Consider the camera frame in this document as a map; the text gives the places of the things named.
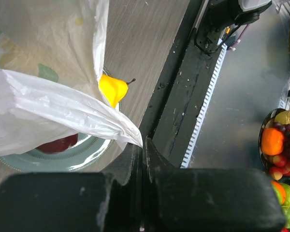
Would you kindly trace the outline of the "grey-blue round plate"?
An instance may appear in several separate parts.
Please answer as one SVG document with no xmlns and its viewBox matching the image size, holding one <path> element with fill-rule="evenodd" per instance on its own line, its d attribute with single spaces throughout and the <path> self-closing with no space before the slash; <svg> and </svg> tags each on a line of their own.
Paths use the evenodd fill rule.
<svg viewBox="0 0 290 232">
<path fill-rule="evenodd" d="M 16 108 L 16 94 L 24 87 L 37 93 L 35 77 L 0 70 L 0 161 L 22 172 L 72 172 L 99 159 L 111 146 L 111 140 L 74 132 L 36 113 Z M 78 134 L 78 141 L 67 150 L 45 154 L 40 145 Z"/>
</svg>

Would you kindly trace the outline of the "yellow fake fruit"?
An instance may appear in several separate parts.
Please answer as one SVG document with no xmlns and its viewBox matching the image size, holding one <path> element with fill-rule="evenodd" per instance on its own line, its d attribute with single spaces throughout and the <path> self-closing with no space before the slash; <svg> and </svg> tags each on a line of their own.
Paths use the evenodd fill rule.
<svg viewBox="0 0 290 232">
<path fill-rule="evenodd" d="M 133 83 L 135 80 L 136 79 L 133 78 L 130 82 L 125 82 L 103 74 L 99 81 L 99 89 L 109 101 L 110 105 L 115 108 L 127 94 L 129 84 Z"/>
</svg>

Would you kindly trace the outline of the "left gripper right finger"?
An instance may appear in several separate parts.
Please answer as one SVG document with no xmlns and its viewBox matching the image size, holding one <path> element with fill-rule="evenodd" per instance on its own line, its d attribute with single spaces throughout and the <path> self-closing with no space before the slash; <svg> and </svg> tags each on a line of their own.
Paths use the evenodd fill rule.
<svg viewBox="0 0 290 232">
<path fill-rule="evenodd" d="M 175 168 L 145 140 L 149 232 L 279 232 L 286 223 L 268 176 L 256 169 Z"/>
</svg>

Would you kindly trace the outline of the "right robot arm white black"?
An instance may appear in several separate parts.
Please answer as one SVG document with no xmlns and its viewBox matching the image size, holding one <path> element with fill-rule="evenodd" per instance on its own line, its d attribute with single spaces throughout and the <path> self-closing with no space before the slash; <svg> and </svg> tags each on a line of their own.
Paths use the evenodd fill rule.
<svg viewBox="0 0 290 232">
<path fill-rule="evenodd" d="M 221 31 L 230 25 L 248 25 L 271 5 L 271 0 L 210 0 L 198 28 Z"/>
</svg>

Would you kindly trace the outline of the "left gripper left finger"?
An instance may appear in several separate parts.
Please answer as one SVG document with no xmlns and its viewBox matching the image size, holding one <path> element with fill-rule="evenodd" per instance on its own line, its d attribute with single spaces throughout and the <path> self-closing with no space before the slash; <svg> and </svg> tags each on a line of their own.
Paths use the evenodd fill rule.
<svg viewBox="0 0 290 232">
<path fill-rule="evenodd" d="M 0 232 L 137 232 L 142 149 L 102 172 L 15 174 L 0 184 Z"/>
</svg>

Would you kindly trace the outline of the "white plastic bag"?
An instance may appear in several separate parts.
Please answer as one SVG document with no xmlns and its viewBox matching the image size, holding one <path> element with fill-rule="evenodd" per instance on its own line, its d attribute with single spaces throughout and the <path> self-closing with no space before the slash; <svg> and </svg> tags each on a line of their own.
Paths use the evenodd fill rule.
<svg viewBox="0 0 290 232">
<path fill-rule="evenodd" d="M 139 129 L 99 89 L 109 1 L 0 0 L 0 70 L 36 78 L 16 108 L 74 132 L 142 146 Z"/>
</svg>

